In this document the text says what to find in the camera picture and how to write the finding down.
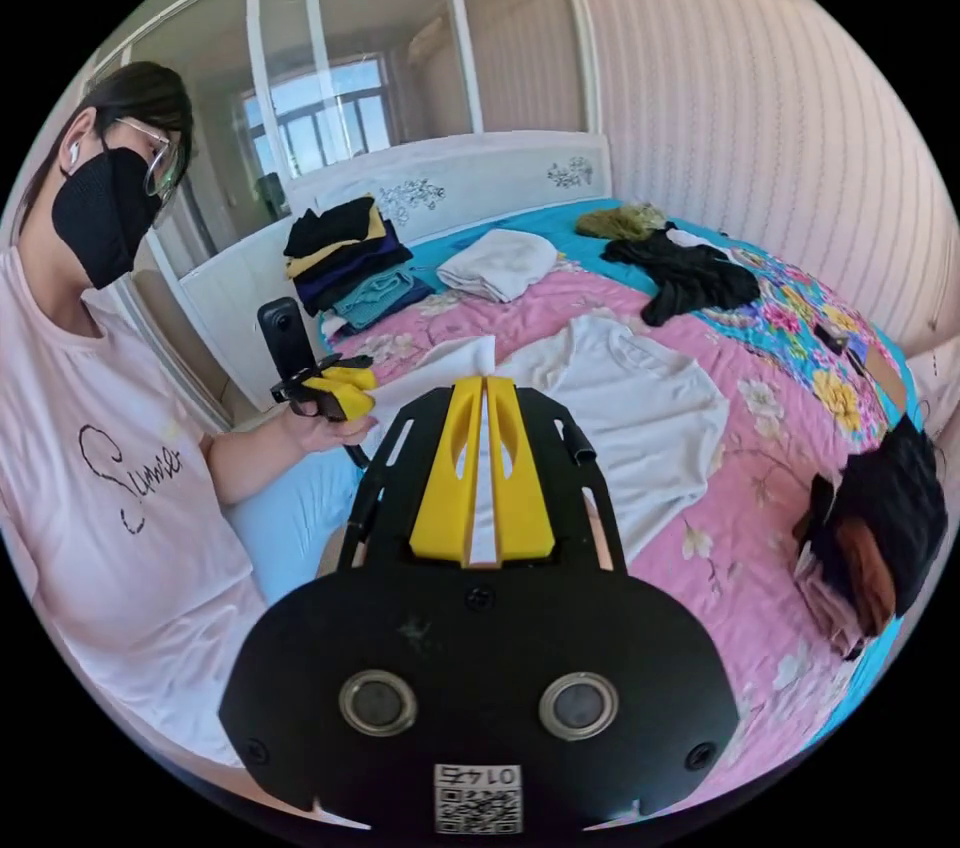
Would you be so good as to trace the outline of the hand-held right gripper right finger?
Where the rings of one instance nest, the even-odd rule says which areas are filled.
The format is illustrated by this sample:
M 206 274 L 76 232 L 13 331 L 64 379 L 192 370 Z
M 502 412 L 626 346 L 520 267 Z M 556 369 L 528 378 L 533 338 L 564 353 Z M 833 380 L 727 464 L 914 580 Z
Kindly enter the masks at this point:
M 499 560 L 544 560 L 555 536 L 513 381 L 486 379 L 494 536 Z

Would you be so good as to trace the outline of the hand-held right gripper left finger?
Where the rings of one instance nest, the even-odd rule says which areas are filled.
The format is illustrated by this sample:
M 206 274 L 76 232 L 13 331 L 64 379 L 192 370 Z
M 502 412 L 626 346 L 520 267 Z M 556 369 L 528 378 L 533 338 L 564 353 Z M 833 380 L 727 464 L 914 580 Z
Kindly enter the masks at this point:
M 410 535 L 422 560 L 468 560 L 471 554 L 484 379 L 456 382 L 449 392 L 437 448 Z

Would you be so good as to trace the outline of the person's left hand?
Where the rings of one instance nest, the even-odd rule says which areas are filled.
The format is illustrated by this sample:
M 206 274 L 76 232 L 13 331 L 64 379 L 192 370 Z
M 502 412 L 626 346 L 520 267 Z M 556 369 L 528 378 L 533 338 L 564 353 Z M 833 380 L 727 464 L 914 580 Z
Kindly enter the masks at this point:
M 297 415 L 292 410 L 287 410 L 280 418 L 285 434 L 305 454 L 360 447 L 376 424 L 377 419 L 370 415 L 334 422 L 322 416 Z

